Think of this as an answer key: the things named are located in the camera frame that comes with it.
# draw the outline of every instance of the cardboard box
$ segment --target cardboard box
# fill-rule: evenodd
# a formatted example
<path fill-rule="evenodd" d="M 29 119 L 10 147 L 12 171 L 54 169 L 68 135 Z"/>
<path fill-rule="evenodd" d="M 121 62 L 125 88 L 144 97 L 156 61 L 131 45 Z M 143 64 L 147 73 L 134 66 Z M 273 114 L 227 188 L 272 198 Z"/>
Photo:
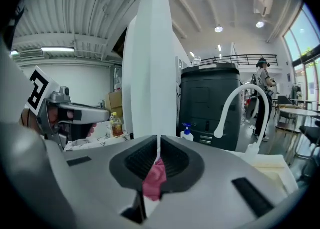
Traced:
<path fill-rule="evenodd" d="M 122 110 L 122 92 L 110 92 L 105 98 L 105 107 L 111 112 L 116 113 L 119 118 L 124 116 Z"/>

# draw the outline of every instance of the round ceiling light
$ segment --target round ceiling light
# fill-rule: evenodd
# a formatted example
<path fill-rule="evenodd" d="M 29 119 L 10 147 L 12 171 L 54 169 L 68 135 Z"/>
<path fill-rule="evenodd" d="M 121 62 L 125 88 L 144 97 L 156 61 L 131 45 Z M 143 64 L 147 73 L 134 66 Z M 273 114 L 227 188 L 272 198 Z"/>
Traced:
<path fill-rule="evenodd" d="M 256 23 L 256 27 L 258 27 L 258 28 L 262 28 L 264 26 L 265 26 L 265 22 L 260 21 L 260 22 Z"/>
<path fill-rule="evenodd" d="M 216 33 L 221 33 L 223 30 L 224 30 L 223 27 L 220 25 L 214 29 Z"/>

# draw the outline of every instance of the black cap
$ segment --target black cap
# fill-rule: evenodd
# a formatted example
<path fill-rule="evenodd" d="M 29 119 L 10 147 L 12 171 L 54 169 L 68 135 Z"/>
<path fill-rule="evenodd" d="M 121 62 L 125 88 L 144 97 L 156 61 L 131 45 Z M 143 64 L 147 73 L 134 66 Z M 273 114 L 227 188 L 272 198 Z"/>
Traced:
<path fill-rule="evenodd" d="M 258 68 L 260 64 L 264 64 L 264 63 L 266 63 L 267 67 L 270 67 L 270 64 L 267 63 L 267 60 L 264 58 L 260 58 L 259 62 L 256 64 L 256 67 Z"/>

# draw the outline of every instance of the shoe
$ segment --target shoe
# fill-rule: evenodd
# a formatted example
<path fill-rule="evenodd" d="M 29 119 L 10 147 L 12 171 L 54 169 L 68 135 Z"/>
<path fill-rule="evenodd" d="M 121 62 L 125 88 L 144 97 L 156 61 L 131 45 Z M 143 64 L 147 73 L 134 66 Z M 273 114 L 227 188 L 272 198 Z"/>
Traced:
<path fill-rule="evenodd" d="M 262 138 L 262 141 L 263 142 L 268 142 L 269 141 L 269 137 L 265 136 L 264 138 Z"/>

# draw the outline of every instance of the black pants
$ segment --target black pants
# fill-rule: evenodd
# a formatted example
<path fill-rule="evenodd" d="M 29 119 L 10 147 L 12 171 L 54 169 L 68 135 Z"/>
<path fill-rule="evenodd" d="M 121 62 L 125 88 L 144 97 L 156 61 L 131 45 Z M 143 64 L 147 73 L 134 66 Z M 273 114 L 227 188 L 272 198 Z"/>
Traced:
<path fill-rule="evenodd" d="M 271 111 L 272 111 L 272 99 L 271 96 L 268 96 L 268 102 L 269 102 L 269 117 L 268 117 L 268 122 L 270 120 L 270 115 L 271 115 Z M 256 123 L 255 123 L 255 134 L 257 134 L 258 136 L 261 133 L 261 128 L 262 128 L 262 124 L 264 123 L 264 118 L 265 118 L 265 102 L 264 99 L 262 98 L 262 96 L 258 96 L 259 99 L 259 112 L 258 112 L 258 118 L 256 119 Z"/>

